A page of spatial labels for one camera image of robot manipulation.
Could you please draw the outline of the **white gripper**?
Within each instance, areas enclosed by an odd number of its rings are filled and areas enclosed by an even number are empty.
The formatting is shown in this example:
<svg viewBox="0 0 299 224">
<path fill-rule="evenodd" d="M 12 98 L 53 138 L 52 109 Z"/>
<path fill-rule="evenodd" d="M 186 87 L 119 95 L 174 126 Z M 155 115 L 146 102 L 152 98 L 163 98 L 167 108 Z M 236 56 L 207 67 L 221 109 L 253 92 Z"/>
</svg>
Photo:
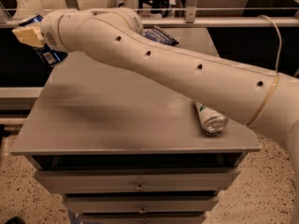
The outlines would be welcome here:
<svg viewBox="0 0 299 224">
<path fill-rule="evenodd" d="M 70 19 L 72 12 L 73 9 L 54 10 L 43 18 L 40 27 L 19 27 L 13 29 L 12 33 L 19 42 L 31 47 L 42 48 L 46 42 L 53 50 L 72 52 L 67 43 L 67 39 L 73 34 L 73 26 Z"/>
</svg>

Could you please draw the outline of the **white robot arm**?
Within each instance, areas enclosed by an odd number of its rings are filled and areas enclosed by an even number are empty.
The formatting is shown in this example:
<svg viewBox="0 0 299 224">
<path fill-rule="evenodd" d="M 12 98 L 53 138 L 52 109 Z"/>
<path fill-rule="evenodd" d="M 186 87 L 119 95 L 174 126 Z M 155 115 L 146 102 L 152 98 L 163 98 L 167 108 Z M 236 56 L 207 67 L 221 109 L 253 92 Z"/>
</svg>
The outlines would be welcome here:
<svg viewBox="0 0 299 224">
<path fill-rule="evenodd" d="M 128 8 L 55 10 L 40 24 L 68 53 L 11 151 L 88 221 L 199 224 L 260 133 L 298 159 L 298 81 L 162 45 Z"/>
</svg>

